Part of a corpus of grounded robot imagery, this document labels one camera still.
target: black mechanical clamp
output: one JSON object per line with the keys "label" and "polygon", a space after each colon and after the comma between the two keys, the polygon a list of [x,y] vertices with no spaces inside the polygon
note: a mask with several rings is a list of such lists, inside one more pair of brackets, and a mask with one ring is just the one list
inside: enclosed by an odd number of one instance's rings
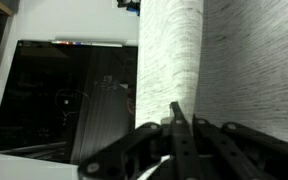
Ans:
{"label": "black mechanical clamp", "polygon": [[[82,180],[288,180],[288,143],[229,122],[193,117],[193,136],[177,102],[169,124],[146,123],[84,161]],[[161,157],[170,158],[161,162]]]}

